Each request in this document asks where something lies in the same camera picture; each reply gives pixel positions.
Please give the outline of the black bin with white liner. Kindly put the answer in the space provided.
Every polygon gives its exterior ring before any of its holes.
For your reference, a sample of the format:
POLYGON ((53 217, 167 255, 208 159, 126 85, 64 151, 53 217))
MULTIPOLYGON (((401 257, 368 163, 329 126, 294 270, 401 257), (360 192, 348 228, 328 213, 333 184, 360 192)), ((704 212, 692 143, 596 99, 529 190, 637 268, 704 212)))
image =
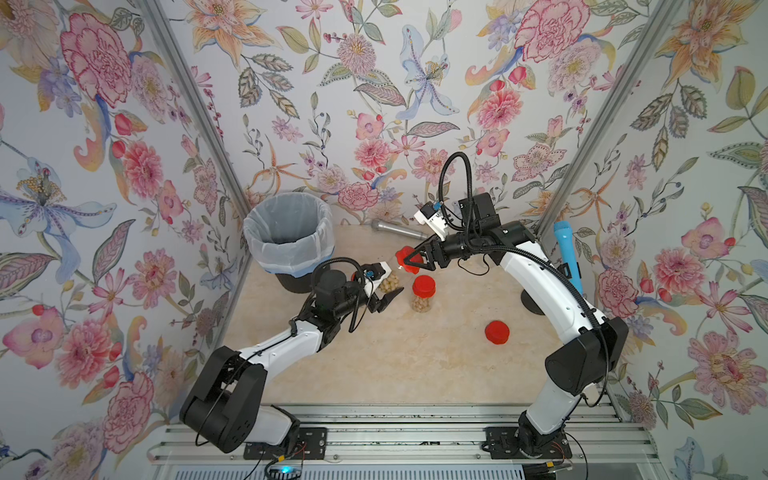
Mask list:
POLYGON ((261 268, 296 294, 310 292, 313 271, 335 250, 330 206, 304 192, 279 194, 259 203, 244 220, 244 235, 261 268))

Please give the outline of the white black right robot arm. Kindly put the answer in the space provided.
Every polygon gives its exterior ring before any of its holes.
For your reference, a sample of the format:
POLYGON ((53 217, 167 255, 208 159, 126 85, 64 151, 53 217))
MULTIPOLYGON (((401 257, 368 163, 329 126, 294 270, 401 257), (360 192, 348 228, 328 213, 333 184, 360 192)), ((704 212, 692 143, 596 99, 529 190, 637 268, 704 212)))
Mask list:
POLYGON ((564 425, 586 388, 606 380, 618 363, 628 327, 591 305, 572 276, 555 268, 529 229, 502 223, 489 195, 460 201, 461 224, 448 225, 444 208, 427 202, 414 215, 432 234, 407 256, 409 266, 434 271, 452 261, 487 255, 511 275, 550 321, 562 345, 545 359, 548 380, 520 415, 520 451, 533 457, 563 434, 564 425))

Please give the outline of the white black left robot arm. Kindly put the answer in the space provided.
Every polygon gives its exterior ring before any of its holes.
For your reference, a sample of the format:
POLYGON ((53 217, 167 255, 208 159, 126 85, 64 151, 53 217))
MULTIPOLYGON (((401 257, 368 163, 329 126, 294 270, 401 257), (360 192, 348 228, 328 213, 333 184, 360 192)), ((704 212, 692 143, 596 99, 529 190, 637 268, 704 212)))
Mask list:
POLYGON ((302 449, 300 421, 277 406, 264 406, 269 383, 289 367, 327 347, 343 322, 357 324, 364 310, 380 313, 402 292, 377 294, 392 269, 385 262, 364 264, 352 276, 329 264, 315 270, 311 292, 282 333, 241 351, 217 348, 185 399, 180 419, 196 433, 195 444, 231 453, 242 444, 259 444, 277 457, 302 449))

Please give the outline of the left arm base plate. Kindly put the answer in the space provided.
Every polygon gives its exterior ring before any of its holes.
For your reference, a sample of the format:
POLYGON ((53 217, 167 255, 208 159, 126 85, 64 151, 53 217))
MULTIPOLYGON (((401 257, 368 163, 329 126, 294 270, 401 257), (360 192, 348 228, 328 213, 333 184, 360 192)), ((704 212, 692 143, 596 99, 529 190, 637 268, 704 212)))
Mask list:
POLYGON ((323 427, 298 427, 291 429, 287 437, 277 445, 264 442, 246 442, 245 460, 324 460, 328 446, 328 429, 323 427))

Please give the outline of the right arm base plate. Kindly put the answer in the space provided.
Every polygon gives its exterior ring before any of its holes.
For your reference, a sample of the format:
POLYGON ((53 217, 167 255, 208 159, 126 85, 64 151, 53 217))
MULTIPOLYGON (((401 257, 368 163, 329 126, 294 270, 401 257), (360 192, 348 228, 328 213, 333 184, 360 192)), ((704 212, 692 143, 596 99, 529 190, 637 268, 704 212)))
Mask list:
POLYGON ((541 435, 527 427, 487 427, 481 450, 494 460, 570 460, 572 450, 563 430, 541 435))

